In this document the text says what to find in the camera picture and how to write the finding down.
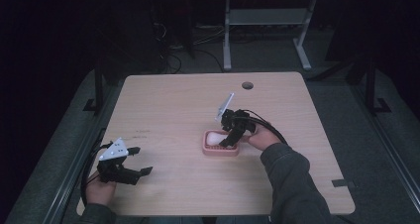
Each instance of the white metal stand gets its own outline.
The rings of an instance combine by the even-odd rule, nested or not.
[[[311,22],[316,0],[311,0],[307,8],[298,9],[231,9],[226,0],[225,42],[223,43],[223,67],[232,69],[231,49],[229,46],[230,25],[302,25],[298,38],[293,39],[303,69],[310,70],[311,64],[303,49],[303,41]]]

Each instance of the sleeve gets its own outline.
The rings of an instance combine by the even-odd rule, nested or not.
[[[88,203],[83,214],[75,224],[113,224],[115,220],[116,215],[109,207]]]
[[[332,222],[327,202],[309,174],[309,161],[305,157],[278,143],[266,148],[261,160],[272,186],[273,224]]]

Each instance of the dark background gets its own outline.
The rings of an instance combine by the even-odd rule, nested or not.
[[[273,2],[234,3],[264,7]],[[282,2],[292,6],[299,0]],[[343,60],[358,53],[372,57],[418,118],[419,4],[418,0],[319,0],[311,23],[320,30],[327,25],[336,29],[326,59]],[[106,61],[109,83],[128,75],[122,70],[159,73],[159,55],[165,48],[155,40],[153,21],[168,25],[169,33],[191,47],[190,28],[196,22],[223,23],[223,9],[224,0],[0,0],[0,160],[5,192],[0,222],[78,85],[98,60]]]

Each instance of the pink tray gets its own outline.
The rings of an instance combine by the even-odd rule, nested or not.
[[[207,135],[210,132],[215,132],[219,134],[227,135],[229,133],[223,131],[223,130],[209,130],[204,133],[203,137],[203,153],[206,156],[212,156],[212,157],[235,157],[239,153],[239,146],[238,143],[235,144],[231,149],[224,148],[222,146],[216,145],[216,146],[209,146],[207,145]]]

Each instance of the person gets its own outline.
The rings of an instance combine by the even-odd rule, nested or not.
[[[309,174],[310,165],[305,157],[282,143],[275,134],[260,124],[256,124],[256,131],[250,136],[244,136],[242,141],[262,151],[261,161],[272,186],[272,224],[332,223],[327,202]],[[115,187],[116,183],[101,183],[99,179],[91,181],[86,189],[88,204],[77,224],[113,223],[115,214],[107,205],[113,197]],[[216,223],[235,222],[218,218]]]

